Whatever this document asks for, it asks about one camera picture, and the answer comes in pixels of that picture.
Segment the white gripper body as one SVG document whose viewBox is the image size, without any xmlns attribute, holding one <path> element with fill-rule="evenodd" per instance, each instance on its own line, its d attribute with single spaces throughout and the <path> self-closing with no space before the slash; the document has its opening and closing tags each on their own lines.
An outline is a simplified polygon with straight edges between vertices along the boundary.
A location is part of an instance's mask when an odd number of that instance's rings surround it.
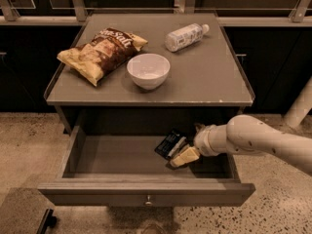
<svg viewBox="0 0 312 234">
<path fill-rule="evenodd" d="M 209 125 L 193 138 L 193 144 L 199 153 L 206 157 L 217 156 L 226 153 L 226 126 Z"/>
</svg>

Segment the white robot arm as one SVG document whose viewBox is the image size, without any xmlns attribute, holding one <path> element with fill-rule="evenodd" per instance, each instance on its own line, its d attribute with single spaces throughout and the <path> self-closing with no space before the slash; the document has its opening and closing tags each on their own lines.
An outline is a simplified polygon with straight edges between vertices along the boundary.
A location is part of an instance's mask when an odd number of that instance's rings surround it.
<svg viewBox="0 0 312 234">
<path fill-rule="evenodd" d="M 196 125 L 193 144 L 170 159 L 174 168 L 222 153 L 255 155 L 265 152 L 312 175 L 312 139 L 276 130 L 253 116 L 241 114 L 225 125 Z"/>
</svg>

